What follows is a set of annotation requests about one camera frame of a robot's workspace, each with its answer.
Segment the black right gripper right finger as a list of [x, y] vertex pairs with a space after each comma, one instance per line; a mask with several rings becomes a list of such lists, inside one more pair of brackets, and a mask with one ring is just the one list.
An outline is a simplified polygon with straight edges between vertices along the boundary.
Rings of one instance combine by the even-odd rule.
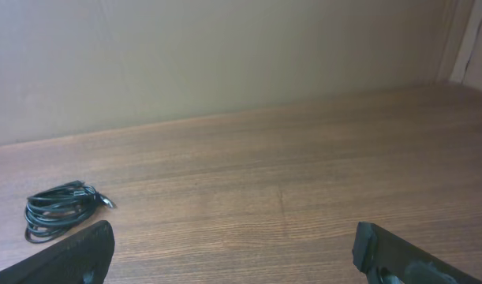
[[371, 222], [357, 224], [352, 253], [353, 265], [368, 284], [482, 284]]

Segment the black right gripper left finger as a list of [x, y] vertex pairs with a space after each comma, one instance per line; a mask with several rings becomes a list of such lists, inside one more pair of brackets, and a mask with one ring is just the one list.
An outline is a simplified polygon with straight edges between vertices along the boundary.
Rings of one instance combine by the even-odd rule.
[[0, 271], [0, 284], [103, 284], [114, 247], [112, 226], [102, 220]]

